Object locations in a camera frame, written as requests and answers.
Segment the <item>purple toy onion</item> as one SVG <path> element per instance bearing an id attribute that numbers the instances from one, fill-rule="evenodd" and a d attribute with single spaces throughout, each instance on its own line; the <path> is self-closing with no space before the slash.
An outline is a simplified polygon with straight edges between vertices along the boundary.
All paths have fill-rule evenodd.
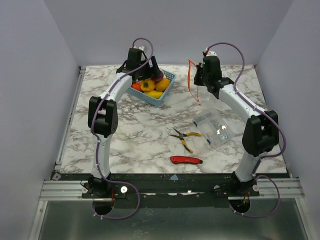
<path id="1" fill-rule="evenodd" d="M 155 82 L 158 83 L 164 78 L 164 73 L 160 71 L 160 74 L 158 76 L 154 76 L 151 79 Z"/>

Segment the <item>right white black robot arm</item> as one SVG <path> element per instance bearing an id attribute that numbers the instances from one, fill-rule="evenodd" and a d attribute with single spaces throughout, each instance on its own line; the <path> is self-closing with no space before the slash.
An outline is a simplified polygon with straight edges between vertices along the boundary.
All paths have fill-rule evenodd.
<path id="1" fill-rule="evenodd" d="M 230 191 L 241 196 L 254 183 L 254 174 L 263 157 L 279 143 L 278 114 L 266 111 L 235 89 L 235 82 L 223 77 L 216 55 L 205 56 L 196 65 L 194 84 L 206 87 L 216 99 L 227 104 L 245 123 L 242 136 L 244 154 L 231 175 Z"/>

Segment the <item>clear orange-zip bag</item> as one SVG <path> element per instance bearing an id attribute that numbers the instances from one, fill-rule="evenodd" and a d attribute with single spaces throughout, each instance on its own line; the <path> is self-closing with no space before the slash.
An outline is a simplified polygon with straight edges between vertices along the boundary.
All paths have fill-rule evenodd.
<path id="1" fill-rule="evenodd" d="M 195 62 L 188 59 L 188 70 L 187 70 L 187 88 L 195 100 L 195 102 L 202 109 L 211 109 L 214 108 L 214 105 L 217 103 L 217 99 L 207 91 L 205 86 L 198 86 L 194 84 L 194 78 L 196 76 L 198 67 Z"/>

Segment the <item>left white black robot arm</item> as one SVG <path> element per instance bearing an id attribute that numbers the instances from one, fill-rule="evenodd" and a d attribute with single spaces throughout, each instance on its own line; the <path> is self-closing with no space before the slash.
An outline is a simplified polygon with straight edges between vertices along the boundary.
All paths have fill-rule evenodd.
<path id="1" fill-rule="evenodd" d="M 117 103 L 135 80 L 160 77 L 155 56 L 145 55 L 140 48 L 130 48 L 127 60 L 116 70 L 110 86 L 99 96 L 92 96 L 88 104 L 88 127 L 94 137 L 94 164 L 88 180 L 88 187 L 99 197 L 110 194 L 110 147 L 119 119 Z"/>

